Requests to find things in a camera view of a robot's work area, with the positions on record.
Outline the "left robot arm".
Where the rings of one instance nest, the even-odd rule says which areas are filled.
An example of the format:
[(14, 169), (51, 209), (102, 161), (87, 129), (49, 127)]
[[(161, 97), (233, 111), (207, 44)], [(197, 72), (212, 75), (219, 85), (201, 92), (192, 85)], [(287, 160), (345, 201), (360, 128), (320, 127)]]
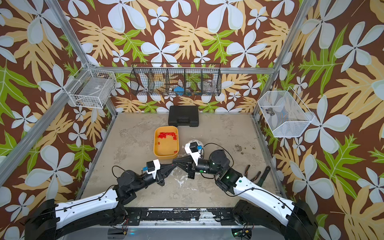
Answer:
[(117, 184), (100, 194), (65, 203), (47, 200), (28, 216), (25, 238), (57, 240), (95, 225), (120, 224), (128, 215), (125, 205), (137, 197), (136, 193), (152, 184), (164, 186), (165, 179), (176, 167), (175, 164), (161, 165), (159, 161), (151, 161), (141, 175), (131, 170), (123, 171)]

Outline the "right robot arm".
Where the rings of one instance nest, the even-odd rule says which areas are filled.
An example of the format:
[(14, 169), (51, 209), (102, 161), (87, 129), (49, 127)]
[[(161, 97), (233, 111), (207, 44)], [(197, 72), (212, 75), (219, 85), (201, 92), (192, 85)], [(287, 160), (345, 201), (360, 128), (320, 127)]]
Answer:
[(244, 226), (263, 226), (286, 240), (312, 240), (318, 223), (309, 205), (279, 197), (256, 185), (230, 166), (224, 150), (211, 153), (209, 159), (185, 156), (173, 160), (189, 174), (213, 175), (216, 185), (229, 197), (241, 200), (232, 209), (234, 219)]

